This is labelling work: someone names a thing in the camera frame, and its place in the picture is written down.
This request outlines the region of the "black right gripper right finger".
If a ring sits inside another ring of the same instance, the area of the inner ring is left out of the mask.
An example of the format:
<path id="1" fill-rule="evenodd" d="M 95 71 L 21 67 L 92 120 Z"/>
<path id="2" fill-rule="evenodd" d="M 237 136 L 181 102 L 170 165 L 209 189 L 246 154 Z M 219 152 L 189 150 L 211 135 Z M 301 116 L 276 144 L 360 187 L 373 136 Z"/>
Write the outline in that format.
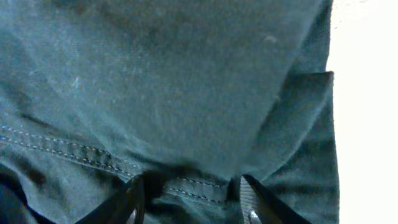
<path id="1" fill-rule="evenodd" d="M 250 175 L 240 179 L 239 201 L 244 224 L 311 224 Z"/>

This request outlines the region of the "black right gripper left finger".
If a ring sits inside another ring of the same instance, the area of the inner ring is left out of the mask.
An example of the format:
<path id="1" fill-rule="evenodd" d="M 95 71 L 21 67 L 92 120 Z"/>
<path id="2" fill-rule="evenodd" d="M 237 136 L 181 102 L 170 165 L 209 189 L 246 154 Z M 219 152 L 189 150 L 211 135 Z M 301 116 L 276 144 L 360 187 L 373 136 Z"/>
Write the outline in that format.
<path id="1" fill-rule="evenodd" d="M 136 175 L 76 224 L 143 224 L 144 215 L 144 180 Z"/>

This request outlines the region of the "dark green shorts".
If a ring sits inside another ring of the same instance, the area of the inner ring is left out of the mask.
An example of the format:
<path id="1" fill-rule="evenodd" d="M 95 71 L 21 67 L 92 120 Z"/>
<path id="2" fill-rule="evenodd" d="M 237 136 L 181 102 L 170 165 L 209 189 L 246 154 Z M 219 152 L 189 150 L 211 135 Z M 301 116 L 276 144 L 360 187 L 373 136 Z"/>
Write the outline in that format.
<path id="1" fill-rule="evenodd" d="M 243 223 L 250 175 L 338 223 L 331 0 L 2 0 L 1 222 Z"/>

